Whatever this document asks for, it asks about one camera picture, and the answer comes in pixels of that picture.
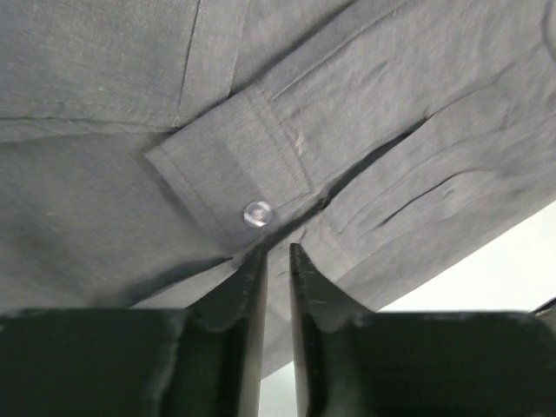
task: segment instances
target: shirt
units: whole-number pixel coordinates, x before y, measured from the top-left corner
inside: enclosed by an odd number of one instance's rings
[[[2,310],[185,307],[266,239],[268,374],[290,242],[380,308],[556,199],[552,0],[0,3]]]

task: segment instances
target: shirt sleeve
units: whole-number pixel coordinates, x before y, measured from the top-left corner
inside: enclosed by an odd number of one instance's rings
[[[545,5],[361,0],[146,155],[225,252],[243,251],[326,200],[366,156],[543,48]],[[251,202],[273,210],[264,230],[244,221]]]

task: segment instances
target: stitching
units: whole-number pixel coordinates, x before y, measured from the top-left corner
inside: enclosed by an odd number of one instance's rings
[[[0,132],[7,132],[7,135],[10,135],[10,132],[12,132],[13,129],[17,129],[17,128],[28,128],[30,130],[30,134],[26,135],[23,138],[17,138],[17,139],[13,139],[13,138],[0,138],[0,143],[17,143],[17,142],[27,142],[27,141],[38,141],[38,140],[42,140],[44,138],[50,137],[50,136],[69,136],[69,135],[89,135],[89,134],[98,134],[98,135],[120,135],[122,133],[127,133],[127,134],[131,134],[131,135],[140,135],[140,134],[160,134],[160,135],[165,135],[165,134],[174,134],[175,131],[172,130],[172,128],[159,128],[157,126],[149,126],[149,125],[142,125],[142,124],[136,124],[136,123],[122,123],[122,122],[113,122],[114,124],[132,124],[133,126],[136,126],[137,129],[125,129],[124,127],[121,127],[120,129],[115,129],[115,130],[110,130],[110,131],[99,131],[99,130],[95,130],[92,129],[90,126],[87,126],[86,123],[87,121],[84,120],[80,120],[77,122],[74,122],[71,119],[48,119],[53,121],[54,127],[58,126],[56,124],[56,122],[61,122],[63,123],[63,125],[71,127],[71,129],[69,129],[68,131],[55,131],[55,130],[50,130],[48,129],[48,127],[50,127],[49,123],[46,123],[46,127],[44,127],[45,123],[41,123],[41,121],[38,121],[38,123],[33,123],[33,120],[31,120],[30,122],[19,122],[19,123],[15,123],[15,124],[1,124],[0,123]],[[111,124],[112,122],[103,122],[103,124]],[[45,134],[39,134],[38,132],[45,132],[48,133],[50,135],[45,135]]]
[[[283,120],[277,113],[276,111],[272,108],[272,106],[270,105],[270,100],[269,97],[266,94],[265,89],[262,87],[262,85],[257,81],[255,82],[256,87],[258,87],[259,92],[261,93],[261,98],[265,101],[266,105],[267,105],[267,109],[269,111],[269,113],[276,119],[276,121],[278,122],[278,126],[282,129],[282,131],[284,132],[284,136],[287,139],[288,145],[290,147],[290,149],[292,150],[293,154],[295,155],[295,148],[294,148],[294,138],[292,135],[292,131],[293,129],[291,128],[291,126],[289,125],[289,123],[287,123],[285,120]],[[303,166],[303,164],[301,163],[301,158],[297,158],[297,160],[299,161],[299,167],[301,168],[301,173],[304,176],[304,180],[305,182],[308,184],[308,186],[311,188],[311,191],[309,191],[308,193],[306,193],[305,195],[309,195],[311,193],[314,192],[315,190],[315,185],[313,180],[311,179],[311,177],[309,176],[307,170],[305,169],[305,167]]]
[[[422,193],[420,193],[419,195],[413,197],[411,200],[409,200],[408,202],[406,202],[405,204],[403,204],[401,207],[399,207],[398,209],[396,209],[391,215],[388,215],[382,222],[378,223],[373,230],[376,230],[378,228],[382,228],[384,226],[386,226],[388,223],[390,223],[392,221],[392,219],[394,219],[397,215],[399,215],[400,213],[403,213],[409,206],[411,206],[414,202],[417,202],[418,200],[420,200],[421,198],[433,193],[434,191],[436,191],[437,189],[440,189],[442,187],[445,186],[445,184],[447,184],[448,182],[451,182],[454,178],[456,177],[460,177],[462,175],[466,175],[466,174],[475,174],[475,173],[487,173],[487,172],[494,172],[496,173],[497,171],[494,169],[463,169],[459,172],[456,172],[454,174],[451,174],[448,178],[440,181],[438,184],[433,185],[431,188],[426,189],[425,191],[423,191]]]
[[[195,17],[193,18],[193,25],[191,27],[191,34],[189,36],[188,48],[185,53],[185,63],[183,63],[182,86],[180,87],[180,98],[177,101],[176,114],[179,114],[182,106],[183,88],[185,87],[185,78],[188,73],[189,57],[191,56],[191,49],[193,48],[193,36],[195,36],[195,28],[199,20],[199,9],[201,8],[201,0],[197,0],[197,7],[195,8]]]
[[[39,126],[55,124],[62,126],[72,126],[77,129],[86,129],[90,132],[96,133],[96,130],[86,127],[88,124],[101,124],[103,127],[111,125],[122,125],[129,126],[130,128],[136,127],[137,129],[145,129],[138,131],[151,131],[151,129],[156,129],[155,132],[176,132],[175,128],[158,126],[155,124],[143,124],[143,123],[130,123],[130,122],[103,122],[90,119],[58,119],[54,117],[45,118],[28,118],[28,117],[18,117],[18,118],[0,118],[0,129],[4,128],[14,128],[21,126],[28,126],[30,128],[40,129]]]
[[[257,107],[255,106],[255,104],[253,103],[251,97],[249,97],[248,94],[246,94],[245,96],[247,97],[247,99],[248,99],[248,101],[249,101],[249,104],[250,104],[251,108],[252,108],[252,109],[257,113],[257,115],[259,116],[259,120],[261,121],[261,125],[262,125],[262,127],[264,128],[265,133],[267,134],[267,137],[270,139],[270,141],[272,141],[272,143],[273,143],[273,145],[274,145],[275,153],[280,157],[280,159],[282,160],[282,162],[284,163],[284,165],[289,166],[290,169],[291,169],[291,171],[295,172],[295,177],[296,177],[296,179],[297,179],[299,182],[305,182],[305,183],[308,185],[308,188],[309,188],[309,190],[308,190],[306,193],[301,193],[300,195],[297,195],[296,197],[294,197],[294,198],[291,199],[290,201],[284,202],[280,207],[278,207],[278,209],[281,209],[282,207],[288,205],[289,203],[291,203],[291,202],[293,202],[293,201],[295,201],[295,200],[297,200],[297,199],[299,199],[299,198],[301,198],[301,197],[306,197],[306,196],[308,196],[308,195],[313,194],[314,191],[312,190],[312,187],[311,187],[312,184],[311,184],[310,182],[307,181],[307,178],[300,177],[299,174],[298,174],[298,172],[297,172],[297,169],[296,169],[297,167],[294,166],[294,164],[291,163],[291,162],[289,161],[289,159],[288,159],[285,155],[282,154],[281,149],[280,149],[280,146],[278,146],[278,143],[276,142],[275,138],[270,134],[270,132],[269,132],[269,130],[268,130],[266,118],[263,117],[263,116],[261,115],[261,112],[257,109]],[[271,109],[269,106],[267,106],[267,109],[269,110],[270,114],[271,114],[272,116],[275,117],[275,113],[272,111],[272,109]],[[284,128],[283,128],[279,123],[278,123],[278,127],[279,127],[280,129],[282,129],[282,131],[284,132],[284,135],[287,136],[286,132],[284,131]],[[289,140],[286,140],[286,142],[287,142],[288,146],[291,148],[291,142],[290,142]]]
[[[529,51],[524,52],[522,55],[518,56],[516,58],[516,61],[519,61],[523,56],[526,56],[529,53]],[[435,112],[434,115],[429,119],[429,121],[427,121],[425,124],[423,124],[417,131],[415,131],[410,137],[408,137],[408,139],[410,139],[412,136],[416,135],[419,131],[421,131],[422,129],[424,129],[429,123],[431,123],[434,120],[434,116],[439,115],[440,113],[450,109],[452,106],[454,106],[455,104],[461,102],[462,100],[473,96],[475,94],[479,94],[480,92],[486,90],[486,89],[491,89],[491,88],[496,88],[496,83],[504,76],[504,74],[511,69],[514,66],[514,63],[510,63],[507,65],[506,68],[504,68],[499,74],[497,74],[494,77],[494,80],[487,84],[484,85],[482,87],[480,87],[479,89],[473,91],[472,93],[469,93],[467,95],[462,96],[461,98],[455,100],[454,102],[448,104],[447,106],[443,107],[442,109],[440,109],[439,111]],[[463,145],[466,142],[470,142],[470,141],[477,141],[477,140],[482,140],[484,137],[491,135],[493,132],[495,132],[497,130],[497,128],[491,129],[481,135],[478,136],[467,136],[462,138],[461,140],[459,140],[456,143],[452,143],[451,145],[443,148],[443,149],[439,149],[438,151],[432,153],[431,155],[429,155],[426,159],[417,162],[415,165],[413,165],[408,171],[406,171],[406,173],[404,173],[402,176],[400,176],[393,184],[391,184],[390,186],[388,186],[387,189],[382,190],[376,197],[373,198],[373,200],[369,201],[368,203],[365,204],[365,206],[361,207],[357,212],[355,212],[346,222],[346,225],[344,227],[341,228],[341,230],[338,231],[338,233],[343,232],[349,225],[349,223],[357,218],[357,216],[361,215],[365,209],[367,209],[371,204],[373,204],[374,202],[376,202],[376,200],[378,200],[382,195],[386,194],[387,192],[389,192],[392,189],[396,189],[399,186],[401,186],[404,182],[407,181],[407,178],[416,170],[418,170],[420,167],[422,167],[423,164],[431,161],[432,159],[434,159],[435,157],[446,153],[448,151],[451,151],[451,149],[454,148],[458,148],[461,145]]]
[[[407,0],[406,2],[400,4],[399,6],[397,6],[394,10],[388,12],[385,16],[381,17],[380,19],[371,22],[370,24],[362,27],[361,29],[357,30],[349,39],[347,39],[346,41],[344,41],[341,45],[337,46],[332,52],[330,52],[329,54],[327,54],[323,59],[321,59],[320,61],[318,61],[317,63],[313,64],[311,67],[309,67],[303,74],[299,75],[298,77],[296,77],[296,79],[294,81],[292,81],[291,83],[289,83],[286,87],[284,87],[283,89],[280,90],[279,93],[275,94],[275,96],[273,97],[273,100],[276,100],[279,96],[281,96],[282,94],[284,94],[288,89],[290,89],[291,87],[293,87],[295,84],[297,84],[299,81],[301,81],[303,78],[305,78],[306,76],[308,76],[310,73],[316,71],[319,67],[321,67],[327,60],[329,60],[330,58],[332,58],[336,53],[338,53],[341,49],[343,49],[344,47],[346,47],[349,43],[351,43],[355,38],[357,38],[358,36],[362,35],[363,32],[366,32],[367,30],[371,29],[373,26],[375,26],[376,24],[381,23],[383,20],[385,20],[389,15],[393,15],[395,16],[397,10],[401,9],[402,7],[409,7],[408,5],[410,4],[410,1]],[[438,24],[439,22],[443,21],[443,17],[450,13],[452,10],[448,10],[446,11],[444,14],[442,14],[440,17],[438,17],[434,22],[431,23],[431,25],[427,26],[426,28],[423,28],[422,30],[420,30],[418,33],[415,34],[413,40],[411,42],[409,42],[406,45],[406,48],[398,55],[398,56],[392,56],[391,58],[389,58],[389,62],[393,63],[395,61],[399,61],[400,57],[407,51],[407,49],[409,48],[409,46],[411,46],[413,43],[417,42],[419,40],[419,38],[423,35],[423,33],[425,33],[426,31],[430,30],[434,25]]]
[[[209,10],[207,10],[207,3],[210,2],[208,0],[197,0],[195,21],[191,31],[187,59],[183,70],[181,93],[177,105],[177,112],[180,115],[183,115],[183,113],[190,116],[199,116],[204,114],[206,111],[214,108],[217,104],[220,104],[222,101],[228,99],[229,92],[232,86],[235,62],[239,55],[242,30],[245,22],[245,16],[247,15],[248,0],[234,0],[233,3],[238,3],[236,5],[237,12],[234,14],[236,19],[230,21],[223,27],[215,26],[215,22],[213,22],[214,19],[210,18],[210,16],[212,16],[214,12],[210,12]],[[222,6],[216,6],[216,8],[218,9],[218,11],[221,11],[220,9],[222,8]],[[194,61],[195,58],[200,55],[199,50],[205,50],[207,47],[210,46],[210,36],[205,36],[207,34],[221,39],[226,39],[227,41],[229,40],[231,41],[231,46],[228,46],[227,53],[219,62],[220,67],[216,68],[215,77],[211,76],[207,80],[207,82],[201,83],[194,87],[193,90],[191,90],[189,88],[189,81],[195,80],[195,70],[193,70],[194,74],[189,74],[189,70],[192,63],[195,67]],[[218,85],[218,88],[216,90],[217,94],[215,96],[214,91],[209,94],[212,97],[210,103],[205,102],[204,104],[202,104],[201,108],[199,108],[198,105],[193,106],[193,114],[191,113],[191,109],[183,108],[184,97],[206,96],[205,93],[211,90],[214,83]]]
[[[180,174],[180,177],[182,178],[183,182],[185,182],[185,184],[187,185],[187,188],[191,191],[191,193],[197,198],[197,200],[199,200],[199,202],[202,204],[202,206],[207,210],[207,213],[210,214],[210,216],[213,218],[213,220],[218,224],[218,226],[220,226],[220,228],[224,231],[224,233],[226,233],[226,235],[228,236],[228,238],[230,240],[234,240],[233,237],[231,236],[231,234],[222,226],[222,224],[220,223],[218,217],[216,217],[212,210],[209,208],[209,206],[207,205],[207,203],[201,198],[201,196],[197,193],[197,191],[193,188],[193,186],[189,183],[189,181],[187,181],[187,177],[185,176],[185,174],[182,172],[182,170],[179,168],[178,165],[176,165],[174,163],[174,160],[170,157],[170,155],[168,154],[168,152],[166,151],[166,149],[161,146],[160,150],[163,152],[165,158],[168,160],[168,162],[170,162],[170,164],[172,165],[172,167],[174,168],[174,170]]]
[[[82,102],[74,102],[71,100],[55,100],[55,99],[44,99],[42,101],[38,101],[38,100],[34,100],[34,99],[27,99],[27,98],[22,98],[22,97],[18,97],[17,99],[15,99],[13,96],[5,98],[4,99],[6,102],[10,103],[10,104],[21,104],[21,103],[33,103],[33,104],[61,104],[63,106],[65,105],[69,105],[69,106],[74,106],[74,107],[82,107],[84,106],[89,106],[92,109],[106,109],[106,110],[116,110],[116,111],[121,111],[123,113],[126,114],[130,114],[132,116],[139,116],[137,113],[140,114],[144,114],[147,116],[167,116],[167,117],[175,117],[176,114],[173,113],[164,113],[164,112],[160,112],[160,111],[150,111],[150,110],[141,110],[141,109],[136,109],[136,110],[130,110],[127,109],[125,107],[116,107],[116,106],[109,106],[106,104],[97,104],[97,103],[92,103],[92,102],[87,102],[87,101],[82,101]],[[17,120],[20,118],[29,118],[29,117],[0,117],[0,119],[11,119],[11,120]],[[50,118],[50,119],[59,119],[59,120],[64,120],[62,117],[52,117],[52,116],[46,116],[46,117],[31,117],[31,118],[36,118],[36,119],[46,119],[46,118]]]

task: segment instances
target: white button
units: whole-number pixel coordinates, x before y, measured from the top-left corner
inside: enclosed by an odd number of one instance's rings
[[[267,202],[251,202],[243,211],[243,219],[251,228],[262,228],[272,220],[272,207]]]

